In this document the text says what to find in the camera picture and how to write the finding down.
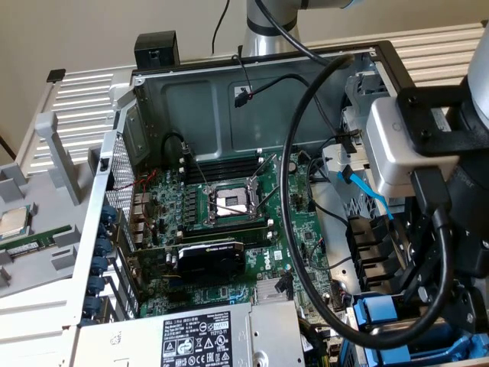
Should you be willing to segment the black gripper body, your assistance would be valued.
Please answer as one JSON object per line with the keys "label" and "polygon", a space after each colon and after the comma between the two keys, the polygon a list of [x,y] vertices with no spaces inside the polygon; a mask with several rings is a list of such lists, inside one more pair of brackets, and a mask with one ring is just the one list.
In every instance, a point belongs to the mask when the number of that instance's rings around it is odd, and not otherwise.
{"label": "black gripper body", "polygon": [[488,276],[488,147],[465,147],[447,185],[452,200],[455,272]]}

